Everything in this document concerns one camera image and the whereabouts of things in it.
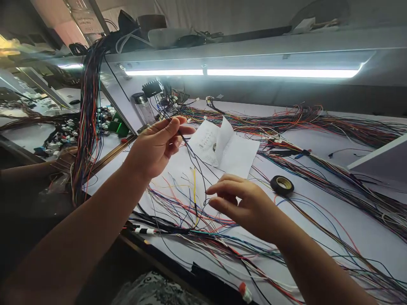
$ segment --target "light tube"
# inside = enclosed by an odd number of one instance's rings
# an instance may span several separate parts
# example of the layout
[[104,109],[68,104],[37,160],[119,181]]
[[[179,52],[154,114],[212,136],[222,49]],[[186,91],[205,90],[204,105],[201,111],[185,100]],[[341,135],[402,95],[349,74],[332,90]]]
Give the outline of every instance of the light tube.
[[139,70],[126,71],[129,76],[155,76],[155,75],[203,75],[202,69],[196,70]]
[[269,76],[292,78],[352,78],[358,70],[323,70],[323,69],[208,69],[213,76]]
[[61,69],[79,69],[83,68],[82,64],[68,64],[68,65],[58,65]]

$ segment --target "glass bottle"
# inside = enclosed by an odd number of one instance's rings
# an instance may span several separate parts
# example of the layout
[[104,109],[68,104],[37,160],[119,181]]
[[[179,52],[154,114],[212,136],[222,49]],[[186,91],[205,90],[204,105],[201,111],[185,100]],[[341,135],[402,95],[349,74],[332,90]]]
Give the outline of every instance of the glass bottle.
[[155,122],[153,111],[148,103],[144,92],[139,92],[131,96],[131,100],[136,104],[137,112],[143,121],[143,125],[152,125]]
[[64,2],[89,46],[104,35],[102,26],[88,0],[64,0]]

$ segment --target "label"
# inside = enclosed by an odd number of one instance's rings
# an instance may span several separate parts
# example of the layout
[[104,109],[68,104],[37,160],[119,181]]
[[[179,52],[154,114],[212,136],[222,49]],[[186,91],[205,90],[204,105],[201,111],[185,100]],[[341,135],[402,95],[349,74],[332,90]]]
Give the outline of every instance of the label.
[[83,34],[102,33],[102,26],[92,11],[76,11],[72,13]]

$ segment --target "paper sheet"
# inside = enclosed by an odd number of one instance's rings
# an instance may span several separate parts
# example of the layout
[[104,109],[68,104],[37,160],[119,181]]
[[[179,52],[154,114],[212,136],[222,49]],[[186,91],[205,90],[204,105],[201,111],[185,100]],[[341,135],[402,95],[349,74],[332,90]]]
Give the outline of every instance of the paper sheet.
[[198,130],[193,134],[188,144],[194,153],[203,161],[212,166],[218,166],[219,162],[213,151],[213,144],[216,143],[219,127],[204,120]]
[[189,145],[202,161],[246,179],[260,143],[236,135],[223,117],[220,128],[207,120],[203,121],[189,140]]

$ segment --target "electrical tape roll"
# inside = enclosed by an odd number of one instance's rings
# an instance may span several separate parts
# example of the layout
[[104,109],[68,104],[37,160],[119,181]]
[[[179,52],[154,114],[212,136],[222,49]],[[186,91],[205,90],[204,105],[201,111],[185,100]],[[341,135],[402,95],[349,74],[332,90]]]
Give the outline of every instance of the electrical tape roll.
[[294,184],[283,176],[274,176],[270,186],[277,195],[287,196],[294,191]]

